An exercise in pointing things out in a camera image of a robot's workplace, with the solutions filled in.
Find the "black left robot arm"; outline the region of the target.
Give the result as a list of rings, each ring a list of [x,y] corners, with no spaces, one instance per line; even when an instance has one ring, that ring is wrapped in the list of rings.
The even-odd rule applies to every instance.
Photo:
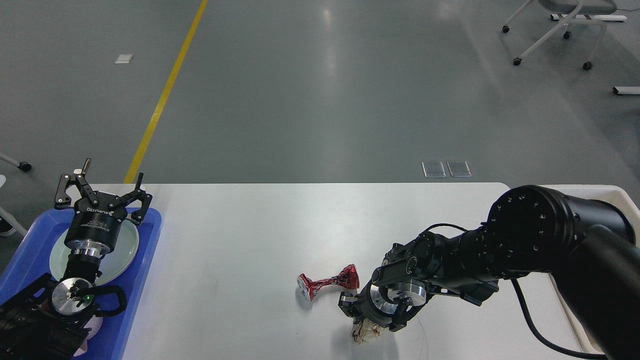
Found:
[[[86,179],[90,163],[87,158],[79,171],[61,174],[55,193],[54,208],[74,212],[62,277],[44,273],[1,305],[3,360],[70,360],[91,319],[118,316],[128,306],[122,287],[98,285],[99,267],[115,250],[122,224],[144,221],[153,196],[142,189],[142,172],[126,194],[94,190]]]

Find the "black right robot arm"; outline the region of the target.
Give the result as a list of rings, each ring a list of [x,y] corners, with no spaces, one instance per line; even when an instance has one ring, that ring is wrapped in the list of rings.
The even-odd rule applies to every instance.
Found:
[[[602,354],[559,347],[535,328],[518,278],[549,273]],[[435,295],[480,306],[510,280],[530,331],[558,353],[589,360],[639,358],[639,248],[631,221],[614,205],[548,187],[510,189],[479,228],[455,237],[430,227],[395,243],[357,294],[338,307],[356,326],[365,321],[402,330]]]

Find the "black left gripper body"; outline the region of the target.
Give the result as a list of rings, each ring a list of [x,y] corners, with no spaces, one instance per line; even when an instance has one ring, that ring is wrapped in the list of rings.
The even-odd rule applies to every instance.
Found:
[[[126,206],[94,208],[73,207],[74,215],[65,237],[65,246],[73,256],[103,258],[112,253],[118,241],[123,221],[128,216]]]

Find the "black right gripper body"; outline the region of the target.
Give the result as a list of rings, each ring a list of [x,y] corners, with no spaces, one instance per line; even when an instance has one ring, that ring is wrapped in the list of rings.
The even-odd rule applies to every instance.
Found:
[[[359,292],[363,319],[385,326],[391,321],[391,317],[397,312],[398,304],[387,301],[380,293],[376,285],[371,282]]]

